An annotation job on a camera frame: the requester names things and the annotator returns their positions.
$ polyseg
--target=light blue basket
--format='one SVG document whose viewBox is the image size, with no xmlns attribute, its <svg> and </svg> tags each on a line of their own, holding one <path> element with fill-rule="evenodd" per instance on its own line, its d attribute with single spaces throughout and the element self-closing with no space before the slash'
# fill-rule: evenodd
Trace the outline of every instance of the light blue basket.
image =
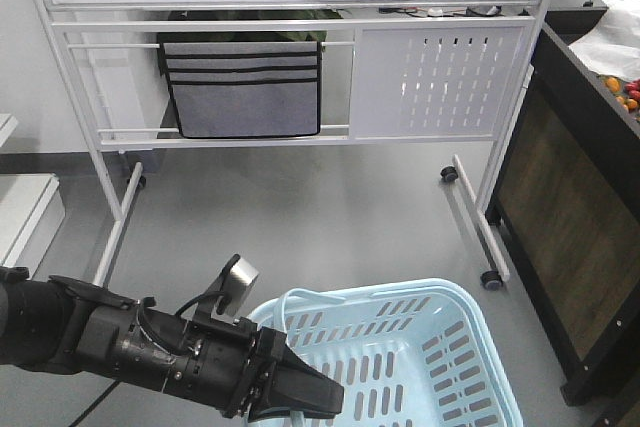
<svg viewBox="0 0 640 427">
<path fill-rule="evenodd" d="M 522 427 L 482 312 L 440 279 L 320 294 L 294 289 L 258 307 L 260 326 L 345 388 L 342 414 L 311 427 Z M 291 419 L 252 426 L 297 427 Z"/>
</svg>

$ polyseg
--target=gray fabric bag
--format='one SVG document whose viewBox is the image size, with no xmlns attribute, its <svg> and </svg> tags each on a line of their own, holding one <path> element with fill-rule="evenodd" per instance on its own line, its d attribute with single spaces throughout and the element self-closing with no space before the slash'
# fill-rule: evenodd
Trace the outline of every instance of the gray fabric bag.
<svg viewBox="0 0 640 427">
<path fill-rule="evenodd" d="M 161 46 L 182 136 L 297 137 L 320 131 L 320 43 Z"/>
</svg>

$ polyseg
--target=white cabinet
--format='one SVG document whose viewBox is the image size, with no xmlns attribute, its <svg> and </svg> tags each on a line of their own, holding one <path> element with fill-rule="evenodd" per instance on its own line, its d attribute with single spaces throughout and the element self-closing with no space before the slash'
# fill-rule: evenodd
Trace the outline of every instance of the white cabinet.
<svg viewBox="0 0 640 427">
<path fill-rule="evenodd" d="M 17 122 L 0 114 L 0 146 Z M 0 175 L 0 265 L 38 269 L 65 210 L 54 174 Z"/>
</svg>

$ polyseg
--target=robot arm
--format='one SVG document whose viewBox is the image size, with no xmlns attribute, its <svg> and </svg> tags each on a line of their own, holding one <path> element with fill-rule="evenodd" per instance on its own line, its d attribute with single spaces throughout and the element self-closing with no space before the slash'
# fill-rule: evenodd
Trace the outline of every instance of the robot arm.
<svg viewBox="0 0 640 427">
<path fill-rule="evenodd" d="M 37 372 L 92 372 L 181 397 L 233 417 L 285 417 L 302 411 L 330 419 L 343 388 L 305 364 L 282 332 L 237 310 L 257 272 L 234 256 L 207 291 L 176 315 L 67 277 L 27 280 L 27 269 L 0 267 L 0 364 Z M 192 320 L 181 313 L 198 304 Z"/>
</svg>

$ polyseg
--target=wheel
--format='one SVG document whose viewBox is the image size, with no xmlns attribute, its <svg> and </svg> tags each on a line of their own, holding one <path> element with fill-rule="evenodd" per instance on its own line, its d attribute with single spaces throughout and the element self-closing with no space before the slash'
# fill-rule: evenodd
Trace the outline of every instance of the wheel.
<svg viewBox="0 0 640 427">
<path fill-rule="evenodd" d="M 487 290 L 500 290 L 504 285 L 500 274 L 495 270 L 487 270 L 480 276 L 480 280 L 482 281 L 482 286 Z"/>
<path fill-rule="evenodd" d="M 129 185 L 130 182 L 131 182 L 131 177 L 127 179 L 127 185 Z M 147 186 L 147 178 L 144 175 L 141 175 L 140 179 L 138 180 L 138 185 L 136 186 L 136 190 L 138 191 L 143 190 L 146 186 Z"/>
<path fill-rule="evenodd" d="M 490 209 L 485 215 L 487 222 L 489 225 L 493 227 L 499 227 L 502 223 L 502 217 L 500 216 L 500 212 L 495 207 Z"/>
<path fill-rule="evenodd" d="M 458 171 L 454 166 L 448 165 L 440 171 L 440 177 L 442 177 L 443 182 L 449 184 L 458 178 Z"/>
</svg>

